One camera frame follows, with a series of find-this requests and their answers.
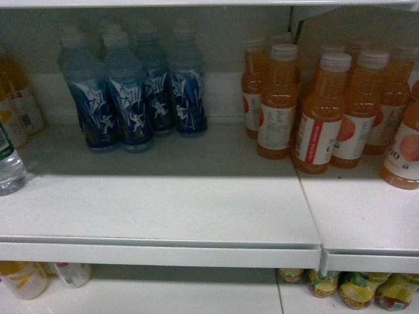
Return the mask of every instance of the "blue label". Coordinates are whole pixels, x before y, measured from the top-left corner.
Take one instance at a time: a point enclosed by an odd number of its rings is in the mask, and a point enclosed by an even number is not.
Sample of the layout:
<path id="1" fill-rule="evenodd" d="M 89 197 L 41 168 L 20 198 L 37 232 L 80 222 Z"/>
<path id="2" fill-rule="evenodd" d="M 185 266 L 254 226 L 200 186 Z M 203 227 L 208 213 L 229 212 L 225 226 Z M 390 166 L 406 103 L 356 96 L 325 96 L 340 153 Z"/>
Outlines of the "blue label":
<path id="1" fill-rule="evenodd" d="M 110 78 L 109 91 L 119 113 L 122 142 L 127 145 L 149 142 L 153 138 L 153 131 L 145 110 L 141 78 Z"/>
<path id="2" fill-rule="evenodd" d="M 202 105 L 203 74 L 194 69 L 172 73 L 176 104 L 176 129 L 180 133 L 202 133 L 208 127 Z"/>
<path id="3" fill-rule="evenodd" d="M 106 83 L 100 80 L 67 82 L 77 107 L 87 145 L 105 148 L 119 140 L 115 110 L 106 100 Z"/>
<path id="4" fill-rule="evenodd" d="M 173 126 L 170 88 L 167 69 L 158 67 L 147 71 L 145 95 L 154 131 L 168 130 Z"/>

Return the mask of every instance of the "orange juice bottle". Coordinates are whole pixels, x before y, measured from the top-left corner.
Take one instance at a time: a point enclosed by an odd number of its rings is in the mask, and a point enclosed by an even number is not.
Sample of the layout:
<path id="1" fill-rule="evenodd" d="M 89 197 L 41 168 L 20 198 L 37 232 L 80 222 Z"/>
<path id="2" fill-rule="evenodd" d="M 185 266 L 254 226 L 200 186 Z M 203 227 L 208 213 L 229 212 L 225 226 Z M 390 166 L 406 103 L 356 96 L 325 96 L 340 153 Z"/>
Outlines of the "orange juice bottle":
<path id="1" fill-rule="evenodd" d="M 345 89 L 345 115 L 331 164 L 350 169 L 356 167 L 380 107 L 380 79 L 390 54 L 377 50 L 363 50 L 358 65 Z"/>
<path id="2" fill-rule="evenodd" d="M 246 70 L 242 75 L 244 118 L 247 135 L 252 139 L 257 139 L 262 78 L 266 73 L 268 60 L 263 37 L 246 41 L 245 45 Z"/>
<path id="3" fill-rule="evenodd" d="M 318 76 L 318 73 L 320 71 L 320 60 L 323 54 L 326 52 L 344 52 L 345 47 L 341 44 L 323 44 L 320 46 L 319 50 L 319 56 L 316 62 L 316 68 L 314 69 L 313 78 L 307 83 L 306 87 L 302 90 L 301 99 L 304 101 L 304 99 L 310 95 L 311 92 L 313 92 L 314 85 L 316 83 L 316 79 Z"/>
<path id="4" fill-rule="evenodd" d="M 412 103 L 415 103 L 419 100 L 419 80 L 417 80 L 410 90 L 410 97 L 407 101 L 407 105 L 410 105 Z"/>
<path id="5" fill-rule="evenodd" d="M 352 57 L 351 67 L 349 68 L 349 71 L 348 71 L 347 84 L 349 84 L 349 80 L 352 77 L 352 73 L 354 72 L 358 64 L 359 53 L 362 50 L 367 49 L 368 45 L 369 45 L 369 41 L 367 39 L 355 38 L 355 39 L 350 39 L 346 41 L 345 52 L 351 55 Z"/>
<path id="6" fill-rule="evenodd" d="M 365 145 L 365 154 L 382 154 L 399 127 L 410 96 L 407 80 L 417 56 L 417 48 L 402 46 L 396 47 L 392 54 L 384 71 L 380 110 Z"/>
<path id="7" fill-rule="evenodd" d="M 342 115 L 343 88 L 351 56 L 324 53 L 313 92 L 302 103 L 302 118 L 297 134 L 293 162 L 303 172 L 318 174 L 327 170 L 333 153 Z"/>
<path id="8" fill-rule="evenodd" d="M 275 44 L 292 44 L 293 43 L 293 37 L 290 32 L 285 33 L 278 33 L 273 34 L 271 37 L 269 37 L 269 49 L 272 49 L 272 46 Z M 294 83 L 299 85 L 301 82 L 301 70 L 297 64 L 295 67 L 295 74 L 294 74 Z"/>
<path id="9" fill-rule="evenodd" d="M 268 159 L 289 154 L 289 136 L 293 127 L 298 89 L 294 83 L 297 46 L 272 46 L 268 76 L 263 83 L 257 153 Z"/>
<path id="10" fill-rule="evenodd" d="M 419 101 L 407 107 L 380 177 L 397 188 L 419 188 Z"/>
<path id="11" fill-rule="evenodd" d="M 9 95 L 12 106 L 19 115 L 27 134 L 34 134 L 44 128 L 44 119 L 36 104 L 32 89 L 22 68 L 6 55 L 0 46 L 0 72 L 8 77 L 3 88 Z"/>

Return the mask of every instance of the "bottle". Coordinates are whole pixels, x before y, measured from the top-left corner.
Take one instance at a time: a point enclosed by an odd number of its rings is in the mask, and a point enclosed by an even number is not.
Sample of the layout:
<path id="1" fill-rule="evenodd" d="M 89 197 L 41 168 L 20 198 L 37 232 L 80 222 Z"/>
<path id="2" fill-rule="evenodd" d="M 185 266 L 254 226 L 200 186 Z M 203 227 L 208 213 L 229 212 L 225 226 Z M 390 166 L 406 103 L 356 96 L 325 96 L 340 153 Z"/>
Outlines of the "bottle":
<path id="1" fill-rule="evenodd" d="M 296 283 L 304 277 L 304 269 L 302 268 L 279 268 L 276 273 L 286 283 Z"/>
<path id="2" fill-rule="evenodd" d="M 107 87 L 101 63 L 88 51 L 83 33 L 61 38 L 68 50 L 62 65 L 65 82 L 73 96 L 88 148 L 94 152 L 115 149 L 119 141 L 117 116 L 107 100 Z"/>
<path id="3" fill-rule="evenodd" d="M 74 36 L 77 35 L 77 33 L 79 32 L 79 29 L 77 26 L 72 25 L 72 24 L 61 24 L 58 27 L 58 34 L 59 34 L 59 38 L 60 38 L 60 53 L 58 54 L 58 58 L 57 58 L 57 64 L 58 67 L 60 69 L 60 71 L 62 72 L 63 69 L 63 64 L 66 61 L 67 57 L 68 57 L 68 49 L 64 46 L 63 42 L 62 42 L 62 38 L 66 37 L 66 36 Z"/>
<path id="4" fill-rule="evenodd" d="M 48 279 L 37 263 L 0 262 L 2 282 L 19 298 L 31 300 L 44 292 Z"/>
<path id="5" fill-rule="evenodd" d="M 264 51 L 264 39 L 258 37 L 245 42 L 246 70 L 242 75 L 244 120 L 246 134 L 257 139 L 261 111 L 262 78 L 266 73 L 268 60 Z"/>
<path id="6" fill-rule="evenodd" d="M 12 101 L 12 107 L 19 115 L 27 134 L 34 134 L 44 128 L 44 119 L 33 96 L 29 82 L 20 65 L 8 57 L 0 46 L 0 73 L 4 80 L 3 89 Z"/>
<path id="7" fill-rule="evenodd" d="M 348 70 L 348 76 L 346 79 L 346 85 L 349 85 L 350 79 L 352 78 L 352 73 L 358 65 L 359 53 L 361 53 L 362 50 L 366 50 L 368 46 L 369 41 L 363 38 L 353 38 L 346 41 L 345 53 L 352 57 L 351 67 Z"/>
<path id="8" fill-rule="evenodd" d="M 410 90 L 410 96 L 409 96 L 409 100 L 407 101 L 407 105 L 410 105 L 418 100 L 419 100 L 419 80 L 417 80 L 413 84 Z"/>
<path id="9" fill-rule="evenodd" d="M 16 114 L 7 97 L 6 92 L 0 86 L 0 121 L 7 132 L 14 148 L 20 148 L 27 142 L 27 135 L 23 125 L 20 123 L 19 116 Z"/>
<path id="10" fill-rule="evenodd" d="M 339 287 L 342 301 L 351 309 L 364 309 L 374 300 L 375 291 L 391 273 L 347 273 Z"/>
<path id="11" fill-rule="evenodd" d="M 419 289 L 419 275 L 394 273 L 378 287 L 375 300 L 387 311 L 400 311 L 409 306 L 414 293 Z"/>
<path id="12" fill-rule="evenodd" d="M 268 159 L 281 159 L 289 154 L 289 137 L 298 101 L 294 83 L 297 46 L 272 46 L 268 76 L 263 83 L 257 153 Z"/>
<path id="13" fill-rule="evenodd" d="M 306 173 L 327 170 L 342 116 L 343 88 L 351 56 L 324 53 L 313 92 L 302 104 L 302 118 L 293 150 L 295 167 Z"/>
<path id="14" fill-rule="evenodd" d="M 118 112 L 122 147 L 128 152 L 145 152 L 153 144 L 153 131 L 145 106 L 141 62 L 128 49 L 128 35 L 119 24 L 108 26 L 103 42 L 107 84 Z"/>
<path id="15" fill-rule="evenodd" d="M 407 107 L 380 177 L 397 188 L 419 188 L 419 101 Z"/>
<path id="16" fill-rule="evenodd" d="M 54 266 L 52 265 L 52 263 L 41 262 L 41 263 L 38 263 L 38 264 L 40 264 L 41 268 L 44 269 L 45 275 L 47 277 L 56 275 L 56 272 L 55 272 L 55 269 L 54 269 Z"/>
<path id="17" fill-rule="evenodd" d="M 193 30 L 178 20 L 173 30 L 175 45 L 169 56 L 176 105 L 176 130 L 184 137 L 198 137 L 208 128 L 204 92 L 204 59 Z"/>
<path id="18" fill-rule="evenodd" d="M 377 112 L 380 108 L 380 79 L 390 54 L 363 50 L 345 90 L 345 115 L 340 127 L 331 165 L 354 168 L 361 159 Z"/>
<path id="19" fill-rule="evenodd" d="M 112 21 L 111 18 L 104 18 L 99 20 L 99 26 L 98 26 L 98 33 L 100 34 L 100 37 L 102 38 L 101 42 L 100 42 L 100 46 L 98 51 L 95 53 L 95 55 L 97 56 L 97 58 L 99 59 L 99 61 L 104 62 L 105 58 L 106 58 L 106 54 L 107 54 L 107 49 L 106 46 L 103 42 L 103 34 L 108 32 L 108 27 L 112 28 L 113 24 L 116 24 L 116 22 Z"/>
<path id="20" fill-rule="evenodd" d="M 307 96 L 310 95 L 313 92 L 314 85 L 316 83 L 317 76 L 318 76 L 319 71 L 320 71 L 320 62 L 321 62 L 321 57 L 323 56 L 323 54 L 325 54 L 325 53 L 340 53 L 340 52 L 344 52 L 344 51 L 345 51 L 345 47 L 342 44 L 323 44 L 323 45 L 320 46 L 318 59 L 317 59 L 317 62 L 316 62 L 316 67 L 314 68 L 313 78 L 308 82 L 306 87 L 303 88 L 302 94 L 301 94 L 301 102 L 303 102 L 304 99 L 306 99 Z"/>
<path id="21" fill-rule="evenodd" d="M 382 154 L 400 125 L 409 100 L 410 77 L 416 57 L 417 48 L 398 46 L 384 71 L 381 84 L 381 105 L 369 135 L 364 152 L 366 154 Z"/>
<path id="22" fill-rule="evenodd" d="M 0 122 L 0 196 L 20 190 L 26 176 L 24 163 Z"/>
<path id="23" fill-rule="evenodd" d="M 79 263 L 51 263 L 60 280 L 60 283 L 67 288 L 79 288 L 85 285 L 91 275 L 90 264 Z"/>
<path id="24" fill-rule="evenodd" d="M 155 135 L 167 135 L 174 125 L 168 59 L 158 43 L 156 29 L 148 21 L 143 21 L 138 29 L 136 56 L 145 72 L 145 100 L 151 127 Z"/>
<path id="25" fill-rule="evenodd" d="M 270 46 L 269 46 L 269 51 L 267 52 L 268 56 L 270 55 L 270 50 L 272 49 L 272 46 L 274 46 L 275 44 L 292 44 L 292 43 L 293 43 L 293 36 L 290 32 L 273 34 L 269 38 Z M 297 62 L 297 65 L 295 66 L 294 83 L 296 85 L 299 85 L 300 82 L 301 82 L 301 70 Z"/>
<path id="26" fill-rule="evenodd" d="M 323 276 L 319 271 L 310 270 L 307 277 L 308 290 L 318 298 L 331 296 L 338 290 L 339 276 L 339 271 L 328 271 Z"/>

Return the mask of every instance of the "blue bottle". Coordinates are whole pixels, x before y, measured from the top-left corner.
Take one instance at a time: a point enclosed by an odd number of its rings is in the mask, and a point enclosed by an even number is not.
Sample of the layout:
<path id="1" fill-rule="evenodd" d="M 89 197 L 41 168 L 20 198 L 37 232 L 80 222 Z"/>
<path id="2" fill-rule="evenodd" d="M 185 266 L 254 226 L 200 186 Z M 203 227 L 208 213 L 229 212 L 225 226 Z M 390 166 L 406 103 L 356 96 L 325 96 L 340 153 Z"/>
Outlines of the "blue bottle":
<path id="1" fill-rule="evenodd" d="M 100 37 L 103 38 L 103 34 L 107 33 L 107 28 L 110 27 L 110 31 L 113 29 L 113 25 L 116 24 L 116 22 L 112 21 L 111 18 L 105 17 L 99 20 L 98 22 L 99 26 L 97 29 L 97 32 L 100 34 Z M 100 41 L 100 46 L 98 51 L 96 52 L 96 56 L 98 57 L 99 61 L 103 62 L 106 58 L 107 49 L 105 44 L 103 43 L 103 40 Z"/>
<path id="2" fill-rule="evenodd" d="M 107 85 L 101 63 L 88 51 L 84 34 L 61 37 L 66 50 L 61 66 L 77 108 L 87 146 L 96 152 L 112 150 L 119 141 L 115 108 L 107 100 Z"/>
<path id="3" fill-rule="evenodd" d="M 77 26 L 73 25 L 73 24 L 60 24 L 58 27 L 58 33 L 60 34 L 60 53 L 58 54 L 58 58 L 57 58 L 57 63 L 58 63 L 58 67 L 60 68 L 60 70 L 62 71 L 62 67 L 63 64 L 65 62 L 65 60 L 68 58 L 68 52 L 69 49 L 67 49 L 63 42 L 62 42 L 62 38 L 68 37 L 68 36 L 77 36 L 77 33 L 79 33 L 79 29 L 77 28 Z"/>
<path id="4" fill-rule="evenodd" d="M 122 146 L 129 152 L 143 152 L 151 148 L 153 131 L 145 106 L 141 62 L 130 52 L 128 36 L 120 25 L 108 26 L 103 42 L 107 85 L 118 112 Z"/>
<path id="5" fill-rule="evenodd" d="M 156 29 L 143 21 L 138 29 L 136 56 L 145 72 L 145 99 L 155 135 L 173 129 L 173 99 L 168 59 L 158 43 Z"/>
<path id="6" fill-rule="evenodd" d="M 184 20 L 173 30 L 175 46 L 169 57 L 175 98 L 176 130 L 185 137 L 201 136 L 208 123 L 202 104 L 204 59 Z"/>

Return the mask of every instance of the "store shelf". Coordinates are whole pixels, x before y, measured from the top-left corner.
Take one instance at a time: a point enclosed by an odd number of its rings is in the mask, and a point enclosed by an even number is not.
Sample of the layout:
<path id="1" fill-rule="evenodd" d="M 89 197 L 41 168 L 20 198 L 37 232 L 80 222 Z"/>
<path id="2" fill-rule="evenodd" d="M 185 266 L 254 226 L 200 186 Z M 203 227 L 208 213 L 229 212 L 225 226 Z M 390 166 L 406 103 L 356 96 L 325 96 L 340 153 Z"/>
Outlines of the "store shelf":
<path id="1" fill-rule="evenodd" d="M 208 5 L 385 5 L 414 4 L 413 0 L 1 0 L 3 8 L 55 7 L 167 7 Z"/>
<path id="2" fill-rule="evenodd" d="M 316 298 L 308 291 L 304 283 L 289 284 L 279 283 L 281 302 L 284 313 L 339 313 L 353 314 L 353 309 L 347 307 L 335 293 L 328 298 Z M 416 294 L 412 303 L 402 312 L 403 314 L 417 314 L 419 312 L 419 296 Z M 388 313 L 375 303 L 362 310 L 362 314 L 385 314 Z"/>
<path id="3" fill-rule="evenodd" d="M 378 176 L 384 156 L 355 169 L 299 173 L 321 243 L 323 270 L 419 273 L 419 191 Z"/>
<path id="4" fill-rule="evenodd" d="M 241 124 L 94 154 L 78 126 L 20 150 L 33 178 L 0 203 L 0 260 L 167 266 L 319 265 L 319 237 L 290 159 L 265 160 Z"/>
<path id="5" fill-rule="evenodd" d="M 17 299 L 0 283 L 7 314 L 281 314 L 273 270 L 98 266 L 77 289 L 53 278 L 39 297 Z"/>

